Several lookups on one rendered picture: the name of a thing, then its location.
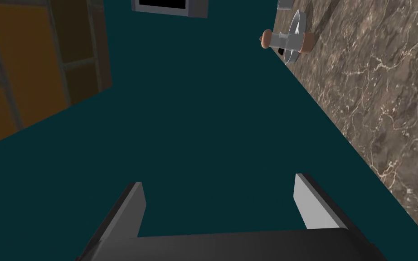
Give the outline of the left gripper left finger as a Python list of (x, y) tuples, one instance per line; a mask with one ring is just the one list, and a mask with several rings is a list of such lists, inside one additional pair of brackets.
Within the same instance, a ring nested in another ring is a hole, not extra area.
[(127, 185), (90, 240), (90, 246), (107, 239), (136, 237), (146, 209), (141, 182)]

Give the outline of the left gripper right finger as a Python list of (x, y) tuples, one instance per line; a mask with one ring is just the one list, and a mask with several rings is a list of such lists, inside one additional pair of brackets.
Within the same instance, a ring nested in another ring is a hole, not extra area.
[(356, 225), (309, 174), (296, 174), (293, 199), (307, 229), (356, 229)]

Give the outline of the grey framed black screen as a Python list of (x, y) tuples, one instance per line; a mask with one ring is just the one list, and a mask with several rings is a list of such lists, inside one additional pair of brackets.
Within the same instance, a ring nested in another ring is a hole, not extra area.
[(191, 18), (207, 18), (209, 0), (131, 0), (132, 10)]

